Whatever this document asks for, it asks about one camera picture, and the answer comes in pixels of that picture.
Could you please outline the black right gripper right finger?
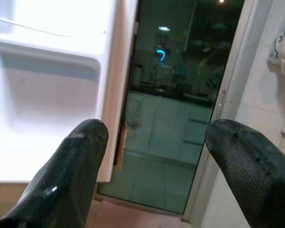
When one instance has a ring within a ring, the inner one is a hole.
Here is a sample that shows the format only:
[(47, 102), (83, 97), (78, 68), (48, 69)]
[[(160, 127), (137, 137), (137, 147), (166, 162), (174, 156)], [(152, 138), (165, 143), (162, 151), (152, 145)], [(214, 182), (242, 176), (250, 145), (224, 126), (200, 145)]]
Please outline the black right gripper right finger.
[(261, 132), (217, 119), (205, 145), (252, 228), (285, 228), (285, 155)]

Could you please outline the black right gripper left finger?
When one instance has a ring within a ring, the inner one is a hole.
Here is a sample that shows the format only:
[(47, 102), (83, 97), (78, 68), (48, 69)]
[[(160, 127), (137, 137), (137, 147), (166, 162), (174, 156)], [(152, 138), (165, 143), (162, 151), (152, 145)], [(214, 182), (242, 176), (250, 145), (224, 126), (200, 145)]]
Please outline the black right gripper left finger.
[(83, 228), (108, 138), (101, 120), (75, 127), (0, 219), (0, 228)]

